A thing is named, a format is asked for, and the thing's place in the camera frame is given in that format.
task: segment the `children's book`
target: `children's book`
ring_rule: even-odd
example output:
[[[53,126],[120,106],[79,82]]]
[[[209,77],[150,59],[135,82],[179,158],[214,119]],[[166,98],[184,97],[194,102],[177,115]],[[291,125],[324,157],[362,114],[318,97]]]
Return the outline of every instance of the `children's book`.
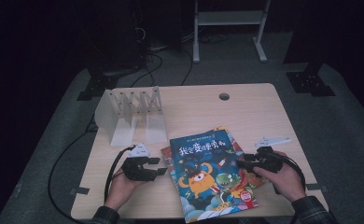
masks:
[[[161,152],[187,223],[258,206],[252,189],[262,180],[237,167],[244,152],[225,127],[172,139]]]

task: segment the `orange cartoon character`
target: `orange cartoon character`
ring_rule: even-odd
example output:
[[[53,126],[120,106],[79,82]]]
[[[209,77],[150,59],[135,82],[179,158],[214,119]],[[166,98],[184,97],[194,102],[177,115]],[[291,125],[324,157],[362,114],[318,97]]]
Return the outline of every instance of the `orange cartoon character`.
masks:
[[[184,176],[181,176],[178,180],[179,186],[182,188],[190,188],[196,199],[199,197],[199,193],[202,193],[208,189],[212,190],[213,192],[220,192],[217,182],[210,175],[213,170],[212,166],[208,162],[203,162],[202,166],[206,166],[208,172],[200,169],[190,171],[188,185],[183,182],[185,180]]]

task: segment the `table surface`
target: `table surface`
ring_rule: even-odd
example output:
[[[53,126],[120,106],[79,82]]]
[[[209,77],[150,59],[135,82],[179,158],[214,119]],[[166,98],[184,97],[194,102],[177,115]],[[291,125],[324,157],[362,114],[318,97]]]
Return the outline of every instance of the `table surface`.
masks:
[[[151,88],[126,88],[116,91],[151,91]],[[223,101],[221,93],[230,99]],[[160,87],[161,103],[168,139],[203,133],[218,126],[226,126],[245,153],[255,153],[255,143],[266,137],[289,137],[290,142],[274,145],[284,151],[302,169],[307,184],[316,184],[315,176],[301,149],[299,140],[287,117],[287,113],[272,84],[233,84],[211,86]],[[138,121],[133,144],[145,143],[145,124]],[[151,157],[160,157],[157,165],[148,169],[165,167],[161,149],[169,142],[146,144]],[[95,137],[91,154],[80,187],[90,189],[88,194],[77,194],[71,216],[90,219],[104,203],[105,181],[113,160],[125,147],[111,147],[108,134],[100,128]],[[127,153],[122,157],[118,169]],[[319,189],[307,190],[328,209]],[[273,217],[292,216],[294,210],[283,196],[276,195],[273,185],[266,183],[254,189],[259,207],[224,217]],[[182,207],[174,182],[167,172],[155,181],[138,188],[132,198],[119,210],[122,218],[182,218]]]

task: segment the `person's left hand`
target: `person's left hand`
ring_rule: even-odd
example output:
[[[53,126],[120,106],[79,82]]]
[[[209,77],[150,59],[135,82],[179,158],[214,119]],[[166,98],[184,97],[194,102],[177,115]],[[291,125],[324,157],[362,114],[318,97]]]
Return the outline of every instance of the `person's left hand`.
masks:
[[[113,175],[112,184],[104,206],[118,211],[122,205],[129,201],[136,188],[146,181],[133,181],[126,177],[121,169]]]

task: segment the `white rack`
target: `white rack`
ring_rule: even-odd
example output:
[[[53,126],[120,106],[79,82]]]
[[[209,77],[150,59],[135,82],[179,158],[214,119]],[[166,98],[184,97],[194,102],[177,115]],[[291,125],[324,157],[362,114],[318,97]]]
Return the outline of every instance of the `white rack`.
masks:
[[[259,25],[258,35],[253,37],[255,48],[258,52],[259,59],[262,63],[267,62],[266,54],[260,44],[263,35],[264,25],[267,20],[271,0],[266,0],[263,10],[253,11],[214,11],[199,12],[199,0],[195,2],[194,16],[194,43],[193,43],[193,61],[200,62],[199,52],[199,26],[201,25]]]

